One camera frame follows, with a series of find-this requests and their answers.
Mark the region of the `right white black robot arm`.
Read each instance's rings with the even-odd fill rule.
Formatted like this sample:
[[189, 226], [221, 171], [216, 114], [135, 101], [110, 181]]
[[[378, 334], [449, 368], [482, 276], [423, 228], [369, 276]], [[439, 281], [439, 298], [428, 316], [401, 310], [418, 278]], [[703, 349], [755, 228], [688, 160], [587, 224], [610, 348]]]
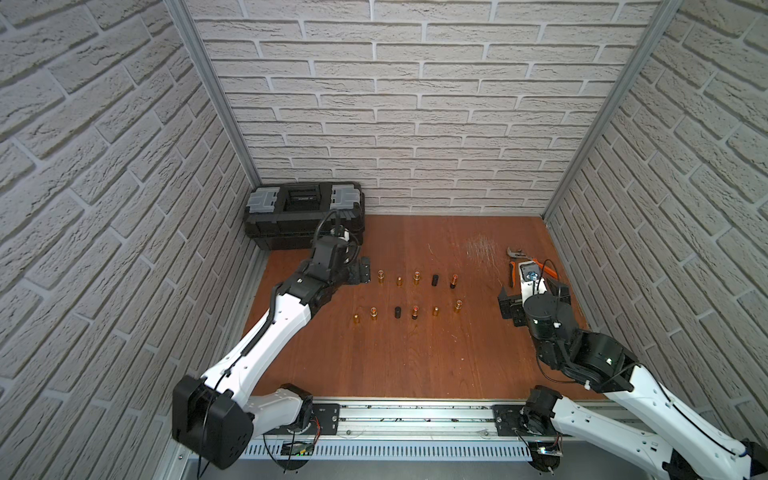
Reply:
[[528, 329], [537, 360], [605, 395], [646, 427], [622, 424], [537, 385], [521, 408], [520, 429], [587, 441], [655, 479], [752, 479], [766, 473], [765, 447], [737, 440], [705, 420], [613, 337], [579, 328], [568, 303], [548, 291], [521, 300], [517, 323]]

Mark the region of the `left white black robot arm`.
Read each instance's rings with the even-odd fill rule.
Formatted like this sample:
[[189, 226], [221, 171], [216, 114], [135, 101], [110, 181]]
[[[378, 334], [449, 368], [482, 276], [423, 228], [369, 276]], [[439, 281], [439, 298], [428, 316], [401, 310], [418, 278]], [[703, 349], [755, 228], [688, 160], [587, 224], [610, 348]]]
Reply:
[[299, 433], [310, 425], [313, 396], [292, 384], [254, 403], [249, 399], [281, 350], [340, 287], [370, 280], [370, 267], [359, 257], [361, 243], [343, 226], [340, 212], [330, 210], [323, 218], [332, 228], [315, 230], [310, 257], [272, 288], [257, 324], [201, 376], [185, 375], [173, 388], [172, 437], [199, 461], [226, 469], [253, 436], [282, 427]]

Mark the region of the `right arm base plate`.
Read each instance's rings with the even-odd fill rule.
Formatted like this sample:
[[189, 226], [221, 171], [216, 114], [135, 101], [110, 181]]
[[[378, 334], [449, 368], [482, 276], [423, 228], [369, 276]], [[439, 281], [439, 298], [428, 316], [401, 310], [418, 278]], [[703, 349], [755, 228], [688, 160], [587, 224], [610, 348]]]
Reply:
[[500, 437], [555, 437], [559, 432], [553, 425], [550, 409], [536, 409], [518, 404], [496, 404], [491, 407]]

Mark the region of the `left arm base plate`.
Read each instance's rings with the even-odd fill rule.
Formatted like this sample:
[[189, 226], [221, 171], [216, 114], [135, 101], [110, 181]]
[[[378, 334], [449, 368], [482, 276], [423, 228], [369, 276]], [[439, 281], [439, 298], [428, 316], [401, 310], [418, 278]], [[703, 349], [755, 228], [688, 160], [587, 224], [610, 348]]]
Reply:
[[335, 436], [338, 432], [341, 405], [313, 403], [299, 417], [298, 435]]

